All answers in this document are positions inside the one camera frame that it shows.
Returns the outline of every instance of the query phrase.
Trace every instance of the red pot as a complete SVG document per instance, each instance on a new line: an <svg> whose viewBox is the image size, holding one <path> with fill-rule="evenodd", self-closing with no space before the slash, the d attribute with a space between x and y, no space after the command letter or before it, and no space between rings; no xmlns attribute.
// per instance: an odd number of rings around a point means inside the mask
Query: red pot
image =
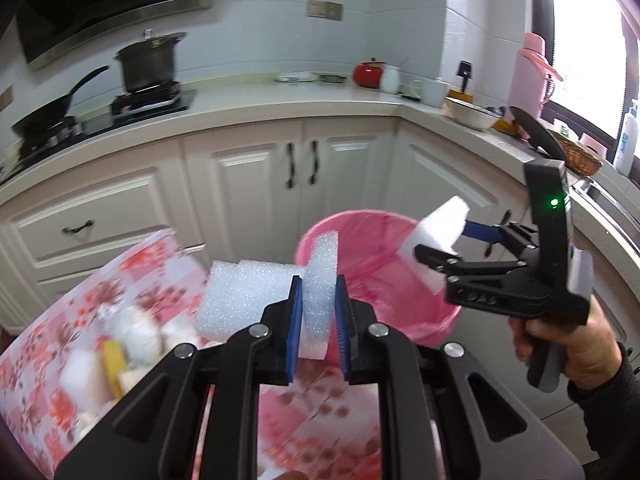
<svg viewBox="0 0 640 480"><path fill-rule="evenodd" d="M353 80L365 88L379 88L384 67L385 63L373 59L360 63L353 70Z"/></svg>

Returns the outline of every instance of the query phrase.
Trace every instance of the window frame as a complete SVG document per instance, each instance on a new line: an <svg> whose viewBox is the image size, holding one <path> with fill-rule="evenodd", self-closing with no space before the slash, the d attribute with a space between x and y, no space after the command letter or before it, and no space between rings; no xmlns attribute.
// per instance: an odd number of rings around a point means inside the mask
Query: window frame
<svg viewBox="0 0 640 480"><path fill-rule="evenodd" d="M639 86L639 67L638 67L638 38L627 21L622 9L620 10L622 20L622 31L626 44L626 83L625 98L620 115L620 126L618 134L615 138L601 130L595 124L591 123L584 117L572 112L568 108L559 105L553 101L549 101L542 110L542 118L545 121L553 123L554 118L567 123L578 135L587 133L590 137L597 140L607 148L607 160L613 162L618 143L620 142L620 133L622 131L622 118L624 114L631 108L631 99L638 99ZM532 0L532 32L545 39L545 54L549 63L554 61L554 45L556 36L556 16L554 11L554 0ZM634 159L631 174L629 178L635 182L640 182L640 158Z"/></svg>

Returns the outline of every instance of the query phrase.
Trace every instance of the window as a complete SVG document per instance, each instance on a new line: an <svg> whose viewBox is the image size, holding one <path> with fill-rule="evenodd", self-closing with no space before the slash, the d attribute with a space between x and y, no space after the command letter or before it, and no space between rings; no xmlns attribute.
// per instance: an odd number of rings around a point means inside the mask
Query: window
<svg viewBox="0 0 640 480"><path fill-rule="evenodd" d="M617 0L533 0L533 32L565 77L543 119L559 118L608 148L612 161L622 117L640 93L639 44ZM640 176L640 146L632 176Z"/></svg>

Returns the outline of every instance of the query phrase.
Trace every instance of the metal screw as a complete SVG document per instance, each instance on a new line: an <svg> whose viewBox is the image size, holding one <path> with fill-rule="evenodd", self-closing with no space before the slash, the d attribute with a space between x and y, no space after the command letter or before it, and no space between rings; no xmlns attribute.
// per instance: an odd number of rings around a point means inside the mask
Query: metal screw
<svg viewBox="0 0 640 480"><path fill-rule="evenodd" d="M249 334L258 339L267 337L269 335L269 327L262 323L256 323L249 327Z"/></svg>
<svg viewBox="0 0 640 480"><path fill-rule="evenodd" d="M188 359L195 352L196 347L191 343L180 343L177 347L174 348L174 355L178 359Z"/></svg>
<svg viewBox="0 0 640 480"><path fill-rule="evenodd" d="M389 327L383 323L372 323L369 325L369 333L373 337L384 337L389 335Z"/></svg>
<svg viewBox="0 0 640 480"><path fill-rule="evenodd" d="M460 343L447 343L444 345L444 353L449 357L462 357L465 354L465 348Z"/></svg>

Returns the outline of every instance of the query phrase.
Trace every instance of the black sleeve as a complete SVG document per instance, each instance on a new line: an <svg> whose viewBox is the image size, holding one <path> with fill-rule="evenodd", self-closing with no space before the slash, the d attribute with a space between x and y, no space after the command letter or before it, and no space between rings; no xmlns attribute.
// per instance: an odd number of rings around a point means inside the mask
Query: black sleeve
<svg viewBox="0 0 640 480"><path fill-rule="evenodd" d="M591 449L607 458L616 449L640 412L640 383L631 371L622 345L623 363L611 380L593 390L581 390L569 382L568 394L584 412Z"/></svg>

